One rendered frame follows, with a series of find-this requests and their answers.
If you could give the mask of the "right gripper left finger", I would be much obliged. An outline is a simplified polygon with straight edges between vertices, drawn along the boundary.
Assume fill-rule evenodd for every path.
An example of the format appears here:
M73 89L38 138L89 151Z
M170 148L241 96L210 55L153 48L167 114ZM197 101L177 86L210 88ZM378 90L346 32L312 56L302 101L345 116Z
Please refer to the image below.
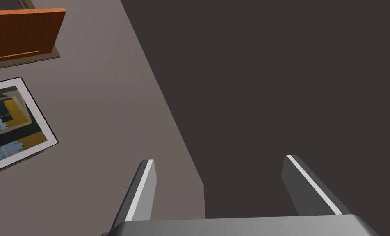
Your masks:
M112 229L127 221L150 220L156 186L154 160L142 160L119 207Z

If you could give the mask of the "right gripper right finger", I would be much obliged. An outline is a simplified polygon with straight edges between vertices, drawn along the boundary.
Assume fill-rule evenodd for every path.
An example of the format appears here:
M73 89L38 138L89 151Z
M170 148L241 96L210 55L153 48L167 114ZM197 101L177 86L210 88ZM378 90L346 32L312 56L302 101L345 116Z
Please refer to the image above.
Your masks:
M284 157L281 178L300 216L351 214L299 156Z

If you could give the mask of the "orange wooden door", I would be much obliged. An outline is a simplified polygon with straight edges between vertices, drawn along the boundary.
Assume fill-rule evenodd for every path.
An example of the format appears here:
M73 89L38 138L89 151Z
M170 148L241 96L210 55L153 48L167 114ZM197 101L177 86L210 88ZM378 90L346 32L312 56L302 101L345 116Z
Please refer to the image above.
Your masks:
M0 61L51 53L65 8L0 10Z

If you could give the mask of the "framed abstract wall picture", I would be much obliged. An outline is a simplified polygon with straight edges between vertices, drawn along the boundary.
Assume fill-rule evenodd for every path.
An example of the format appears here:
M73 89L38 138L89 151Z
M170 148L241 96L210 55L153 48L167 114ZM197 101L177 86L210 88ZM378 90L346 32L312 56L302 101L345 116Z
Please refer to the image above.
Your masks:
M0 81L0 171L58 142L23 78Z

